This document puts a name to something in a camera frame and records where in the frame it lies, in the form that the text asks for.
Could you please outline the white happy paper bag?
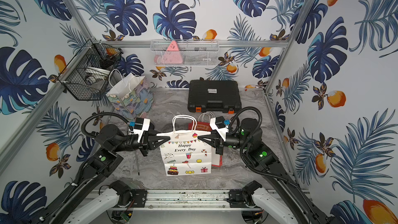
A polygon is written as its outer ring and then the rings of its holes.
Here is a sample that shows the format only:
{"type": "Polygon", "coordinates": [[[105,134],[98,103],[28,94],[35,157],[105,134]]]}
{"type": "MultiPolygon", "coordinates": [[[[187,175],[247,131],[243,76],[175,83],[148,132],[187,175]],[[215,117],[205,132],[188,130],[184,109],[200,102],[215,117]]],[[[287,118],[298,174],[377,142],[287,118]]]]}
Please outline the white happy paper bag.
{"type": "Polygon", "coordinates": [[[172,132],[160,133],[157,136],[170,138],[160,146],[166,176],[205,175],[211,173],[212,147],[199,140],[200,136],[211,134],[197,129],[197,120],[189,115],[173,117],[172,132]],[[177,130],[178,119],[191,120],[192,126],[187,130],[177,130]]]}

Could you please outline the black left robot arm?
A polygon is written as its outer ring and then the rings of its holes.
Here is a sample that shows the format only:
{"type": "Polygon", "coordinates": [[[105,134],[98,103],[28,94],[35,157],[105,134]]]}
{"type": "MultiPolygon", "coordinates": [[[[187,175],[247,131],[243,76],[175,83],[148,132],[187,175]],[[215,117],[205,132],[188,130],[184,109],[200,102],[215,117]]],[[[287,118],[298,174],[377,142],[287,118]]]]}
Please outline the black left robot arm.
{"type": "Polygon", "coordinates": [[[28,224],[88,224],[103,212],[119,205],[130,208],[138,201],[137,194],[121,181],[112,183],[108,189],[84,206],[81,202],[123,161],[119,155],[121,151],[139,150],[147,156],[150,150],[159,148],[170,141],[170,137],[161,136],[158,131],[150,127],[150,120],[138,118],[133,122],[123,116],[104,112],[102,116],[113,116],[127,124],[128,134],[124,134],[116,125],[108,124],[98,134],[89,133],[87,124],[96,118],[87,118],[81,125],[84,135],[93,138],[100,146],[90,158],[83,162],[74,181],[48,207],[40,209],[27,220],[28,224]]]}

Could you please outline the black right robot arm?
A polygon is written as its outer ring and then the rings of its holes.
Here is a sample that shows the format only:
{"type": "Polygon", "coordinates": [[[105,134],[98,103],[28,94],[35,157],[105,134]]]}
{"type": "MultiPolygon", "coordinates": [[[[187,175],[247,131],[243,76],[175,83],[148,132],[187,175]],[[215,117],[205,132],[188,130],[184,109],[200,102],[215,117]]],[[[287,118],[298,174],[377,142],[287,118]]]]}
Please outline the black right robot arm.
{"type": "Polygon", "coordinates": [[[198,139],[222,155],[225,148],[239,150],[246,168],[264,177],[277,192],[277,200],[257,181],[241,190],[242,203],[259,207],[280,224],[337,224],[339,220],[321,211],[290,177],[278,156],[262,141],[262,114],[252,106],[238,111],[230,121],[212,118],[212,131],[198,139]]]}

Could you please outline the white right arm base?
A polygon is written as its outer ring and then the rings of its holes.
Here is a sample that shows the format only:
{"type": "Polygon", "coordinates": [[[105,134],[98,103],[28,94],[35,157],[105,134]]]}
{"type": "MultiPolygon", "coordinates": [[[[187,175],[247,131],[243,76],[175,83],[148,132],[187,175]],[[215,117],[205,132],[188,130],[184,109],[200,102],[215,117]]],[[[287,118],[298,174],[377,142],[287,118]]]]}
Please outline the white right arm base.
{"type": "Polygon", "coordinates": [[[247,206],[260,207],[280,224],[297,224],[290,209],[274,198],[257,181],[252,181],[242,188],[242,196],[247,206]]]}

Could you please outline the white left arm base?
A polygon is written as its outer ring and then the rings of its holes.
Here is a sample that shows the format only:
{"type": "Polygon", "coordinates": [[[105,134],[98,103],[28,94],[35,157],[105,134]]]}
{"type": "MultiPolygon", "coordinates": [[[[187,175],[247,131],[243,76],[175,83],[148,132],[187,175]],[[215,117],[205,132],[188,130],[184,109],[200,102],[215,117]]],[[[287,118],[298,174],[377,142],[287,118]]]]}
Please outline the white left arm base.
{"type": "Polygon", "coordinates": [[[131,188],[122,181],[108,186],[98,197],[90,201],[64,221],[64,224],[89,224],[103,212],[113,207],[126,207],[131,203],[131,188]]]}

